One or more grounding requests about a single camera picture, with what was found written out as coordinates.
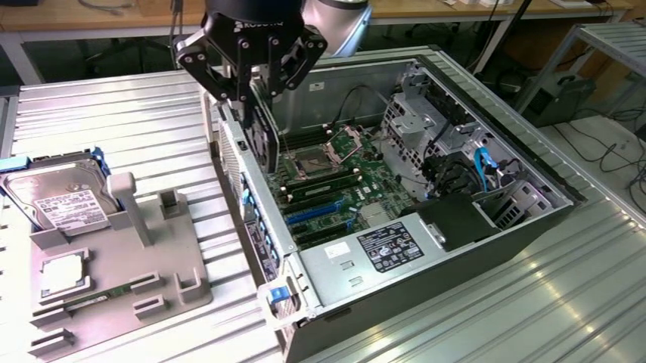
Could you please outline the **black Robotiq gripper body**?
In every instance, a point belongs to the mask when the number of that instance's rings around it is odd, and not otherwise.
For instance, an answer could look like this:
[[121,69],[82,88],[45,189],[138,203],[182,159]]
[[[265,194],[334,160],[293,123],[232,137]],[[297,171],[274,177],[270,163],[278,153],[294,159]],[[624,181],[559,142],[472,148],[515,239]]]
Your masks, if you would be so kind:
[[210,41],[238,41],[236,22],[242,23],[238,32],[252,39],[277,36],[282,45],[293,45],[302,34],[302,1],[293,0],[213,0],[206,1],[204,30]]

